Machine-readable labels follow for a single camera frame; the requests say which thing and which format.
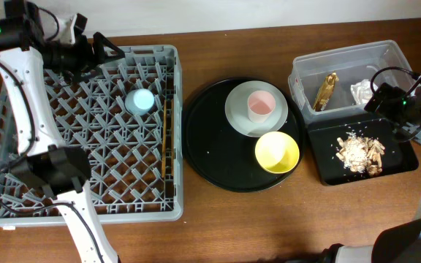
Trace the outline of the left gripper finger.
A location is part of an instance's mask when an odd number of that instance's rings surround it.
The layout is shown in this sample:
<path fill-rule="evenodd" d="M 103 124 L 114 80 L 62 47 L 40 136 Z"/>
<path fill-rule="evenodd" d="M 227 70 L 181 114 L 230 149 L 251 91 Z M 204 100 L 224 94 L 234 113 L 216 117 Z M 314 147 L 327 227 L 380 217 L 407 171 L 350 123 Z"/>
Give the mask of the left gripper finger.
<path fill-rule="evenodd" d="M 101 75 L 102 70 L 99 66 L 71 66 L 71 81 L 73 83 L 81 83 Z"/>
<path fill-rule="evenodd" d="M 93 35 L 93 52 L 94 52 L 94 60 L 97 64 L 104 64 L 109 63 L 111 61 L 116 61 L 118 59 L 125 58 L 125 53 L 120 49 L 118 46 L 114 45 L 110 40 L 108 40 L 103 34 L 100 32 L 96 32 Z M 105 47 L 110 48 L 115 52 L 113 56 L 109 56 L 105 52 Z"/>

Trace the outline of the white tissue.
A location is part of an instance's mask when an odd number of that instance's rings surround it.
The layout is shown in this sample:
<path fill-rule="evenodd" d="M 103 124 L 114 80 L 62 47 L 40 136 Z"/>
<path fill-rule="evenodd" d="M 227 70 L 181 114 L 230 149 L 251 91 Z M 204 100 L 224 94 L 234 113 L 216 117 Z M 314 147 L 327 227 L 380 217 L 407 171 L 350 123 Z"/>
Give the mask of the white tissue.
<path fill-rule="evenodd" d="M 371 82 L 369 80 L 362 80 L 359 83 L 351 85 L 350 87 L 355 104 L 366 104 L 373 96 L 371 90 Z"/>

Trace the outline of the blue plastic cup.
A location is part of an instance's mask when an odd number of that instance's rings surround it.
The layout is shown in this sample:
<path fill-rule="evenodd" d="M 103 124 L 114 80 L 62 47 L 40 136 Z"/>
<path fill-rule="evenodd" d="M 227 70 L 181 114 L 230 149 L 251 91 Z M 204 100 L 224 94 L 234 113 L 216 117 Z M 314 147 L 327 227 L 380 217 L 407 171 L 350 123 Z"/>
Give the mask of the blue plastic cup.
<path fill-rule="evenodd" d="M 145 115 L 154 105 L 154 95 L 145 88 L 133 90 L 126 95 L 125 108 L 133 115 Z"/>

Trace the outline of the gold coffee sachet wrapper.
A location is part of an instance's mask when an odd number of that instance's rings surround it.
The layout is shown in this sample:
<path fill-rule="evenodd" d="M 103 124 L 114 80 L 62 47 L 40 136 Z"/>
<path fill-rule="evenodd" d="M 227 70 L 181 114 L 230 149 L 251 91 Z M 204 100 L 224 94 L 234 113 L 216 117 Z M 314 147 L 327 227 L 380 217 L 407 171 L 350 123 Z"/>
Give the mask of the gold coffee sachet wrapper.
<path fill-rule="evenodd" d="M 332 74 L 328 75 L 324 79 L 323 83 L 321 84 L 318 90 L 314 104 L 312 106 L 312 109 L 315 112 L 323 111 L 326 108 L 327 103 L 329 102 L 335 90 L 335 84 L 338 81 L 339 81 L 339 78 L 336 72 L 333 72 Z"/>

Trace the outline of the wooden chopstick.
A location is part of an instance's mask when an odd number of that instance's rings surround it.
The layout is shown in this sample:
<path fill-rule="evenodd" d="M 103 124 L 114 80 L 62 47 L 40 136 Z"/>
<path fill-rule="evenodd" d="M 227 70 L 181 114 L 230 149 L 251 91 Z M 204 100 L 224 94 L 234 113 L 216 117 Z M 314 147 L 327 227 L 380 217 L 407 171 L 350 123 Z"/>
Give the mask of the wooden chopstick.
<path fill-rule="evenodd" d="M 166 141 L 167 141 L 167 100 L 164 100 L 164 108 L 163 108 L 163 125 L 162 125 L 162 168 L 161 174 L 162 179 L 165 179 L 166 175 Z"/>
<path fill-rule="evenodd" d="M 170 121 L 170 151 L 171 151 L 171 178 L 174 178 L 174 160 L 175 160 L 175 148 L 174 148 L 174 99 L 171 99 L 171 121 Z"/>

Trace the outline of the yellow bowl with scraps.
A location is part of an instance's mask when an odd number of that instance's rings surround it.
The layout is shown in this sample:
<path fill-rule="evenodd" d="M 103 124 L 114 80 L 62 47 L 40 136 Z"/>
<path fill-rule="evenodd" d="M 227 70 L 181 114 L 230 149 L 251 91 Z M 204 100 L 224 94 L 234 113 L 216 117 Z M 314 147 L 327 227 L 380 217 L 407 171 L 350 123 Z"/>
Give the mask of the yellow bowl with scraps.
<path fill-rule="evenodd" d="M 301 153 L 296 141 L 280 131 L 262 135 L 254 148 L 257 163 L 272 174 L 291 172 L 298 164 Z"/>

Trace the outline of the pink plastic cup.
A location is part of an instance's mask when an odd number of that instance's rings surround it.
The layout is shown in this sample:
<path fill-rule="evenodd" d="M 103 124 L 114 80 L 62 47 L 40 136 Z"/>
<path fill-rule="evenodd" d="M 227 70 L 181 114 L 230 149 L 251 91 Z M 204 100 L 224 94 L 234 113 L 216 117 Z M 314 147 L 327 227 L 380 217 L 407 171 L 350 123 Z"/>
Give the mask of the pink plastic cup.
<path fill-rule="evenodd" d="M 248 117 L 254 123 L 263 123 L 276 108 L 276 100 L 268 91 L 255 91 L 247 100 Z"/>

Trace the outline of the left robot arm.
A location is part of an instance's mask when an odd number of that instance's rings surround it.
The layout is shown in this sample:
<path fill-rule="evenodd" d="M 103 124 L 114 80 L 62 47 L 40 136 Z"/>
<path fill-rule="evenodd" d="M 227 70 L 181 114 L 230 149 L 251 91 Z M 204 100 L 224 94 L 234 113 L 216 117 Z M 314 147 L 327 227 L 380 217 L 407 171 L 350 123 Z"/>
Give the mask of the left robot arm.
<path fill-rule="evenodd" d="M 99 32 L 88 42 L 87 19 L 76 14 L 67 24 L 68 39 L 45 37 L 40 7 L 30 1 L 6 1 L 0 20 L 0 75 L 18 133 L 16 160 L 0 169 L 51 200 L 65 220 L 83 262 L 119 262 L 91 201 L 91 167 L 81 147 L 68 146 L 55 123 L 44 80 L 45 69 L 73 83 L 87 81 L 99 66 L 122 59 L 124 51 Z"/>

